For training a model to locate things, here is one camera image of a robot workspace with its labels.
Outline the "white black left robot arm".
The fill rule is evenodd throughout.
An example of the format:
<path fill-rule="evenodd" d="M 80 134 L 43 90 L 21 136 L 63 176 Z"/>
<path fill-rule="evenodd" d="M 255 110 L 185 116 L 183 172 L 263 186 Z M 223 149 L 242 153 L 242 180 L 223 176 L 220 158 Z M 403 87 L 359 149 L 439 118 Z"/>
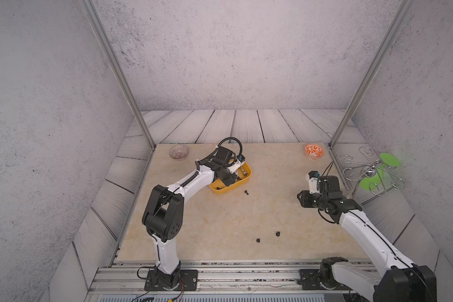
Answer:
<path fill-rule="evenodd" d="M 242 143 L 227 137 L 214 151 L 195 161 L 195 170 L 168 186 L 157 185 L 151 191 L 142 224 L 153 238 L 157 251 L 155 271 L 173 276 L 181 269 L 176 236 L 181 230 L 186 203 L 204 187 L 215 185 L 221 192 L 240 186 L 250 173 L 244 170 Z"/>

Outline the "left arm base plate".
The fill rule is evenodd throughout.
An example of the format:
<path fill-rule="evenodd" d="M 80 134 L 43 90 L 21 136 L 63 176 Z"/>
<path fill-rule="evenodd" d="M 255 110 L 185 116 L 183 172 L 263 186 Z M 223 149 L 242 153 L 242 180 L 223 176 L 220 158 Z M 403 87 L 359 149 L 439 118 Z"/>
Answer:
<path fill-rule="evenodd" d="M 157 268 L 150 270 L 145 279 L 146 291 L 196 291 L 198 270 L 176 269 L 166 274 Z"/>

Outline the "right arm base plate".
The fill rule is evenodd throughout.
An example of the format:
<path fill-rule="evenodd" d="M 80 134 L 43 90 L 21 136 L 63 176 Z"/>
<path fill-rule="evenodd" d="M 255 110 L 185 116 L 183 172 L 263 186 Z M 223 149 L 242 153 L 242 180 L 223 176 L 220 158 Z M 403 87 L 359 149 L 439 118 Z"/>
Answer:
<path fill-rule="evenodd" d="M 319 269 L 299 270 L 297 284 L 302 290 L 328 290 L 328 291 L 349 291 L 348 286 L 323 276 Z"/>

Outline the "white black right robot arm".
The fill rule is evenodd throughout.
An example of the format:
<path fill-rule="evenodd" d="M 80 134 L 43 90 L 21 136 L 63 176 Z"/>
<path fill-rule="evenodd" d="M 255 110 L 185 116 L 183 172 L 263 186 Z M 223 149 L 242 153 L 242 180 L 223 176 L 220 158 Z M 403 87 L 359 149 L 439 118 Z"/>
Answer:
<path fill-rule="evenodd" d="M 314 208 L 322 219 L 342 227 L 366 253 L 377 273 L 357 268 L 343 257 L 321 261 L 316 277 L 322 288 L 346 286 L 367 301 L 436 301 L 437 279 L 399 251 L 368 219 L 361 205 L 346 198 L 335 176 L 310 171 L 308 190 L 297 195 L 300 205 Z"/>

